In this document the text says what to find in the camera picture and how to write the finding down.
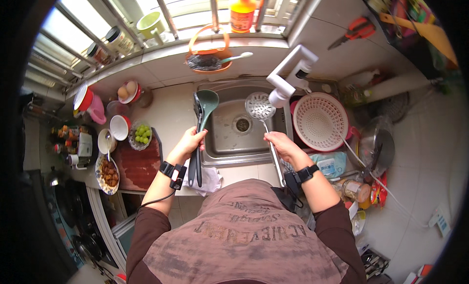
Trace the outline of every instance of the white cloth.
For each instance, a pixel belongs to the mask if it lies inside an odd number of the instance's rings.
[[[189,186],[189,162],[190,159],[186,161],[184,166],[187,167],[186,175],[184,176],[184,180],[182,181],[182,186],[183,187],[190,187]],[[192,184],[192,187],[196,193],[206,196],[207,193],[213,193],[217,189],[221,187],[221,179],[223,176],[218,173],[218,169],[213,167],[213,168],[205,168],[202,167],[202,187],[199,187],[199,184],[197,183],[197,173],[196,176],[194,177],[194,183]]]

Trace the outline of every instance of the kitchen sink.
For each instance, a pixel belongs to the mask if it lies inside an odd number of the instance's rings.
[[[217,92],[220,104],[208,119],[205,128],[205,151],[202,152],[204,166],[240,166],[271,163],[269,146],[264,137],[264,126],[244,109],[246,97],[254,92],[270,93],[274,87],[265,78],[249,77],[231,81],[200,82],[197,90],[209,89]],[[269,131],[278,131],[293,136],[290,108],[277,109],[275,115],[266,120]]]

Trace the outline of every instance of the egg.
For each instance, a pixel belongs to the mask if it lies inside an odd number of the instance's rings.
[[[126,88],[124,88],[124,87],[120,87],[120,88],[117,90],[117,95],[119,95],[119,97],[120,97],[122,100],[125,100],[125,99],[128,98],[127,90],[126,90]]]
[[[127,83],[127,93],[130,96],[133,96],[135,94],[135,91],[137,90],[137,83],[134,81],[130,81]]]

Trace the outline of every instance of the white faucet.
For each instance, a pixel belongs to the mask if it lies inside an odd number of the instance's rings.
[[[290,60],[298,54],[302,54],[302,59],[298,62],[292,72],[284,80],[278,73],[287,65]],[[313,52],[306,49],[303,45],[298,44],[288,56],[280,62],[280,64],[267,76],[267,81],[273,84],[275,89],[269,95],[270,103],[276,108],[285,106],[290,97],[295,92],[295,87],[309,90],[308,82],[304,80],[311,72],[311,65],[315,63],[319,57]]]

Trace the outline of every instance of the green cup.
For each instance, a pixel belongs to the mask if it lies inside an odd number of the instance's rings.
[[[163,16],[158,11],[151,12],[137,22],[137,29],[146,39],[155,38],[156,41],[160,42],[159,34],[165,31]]]

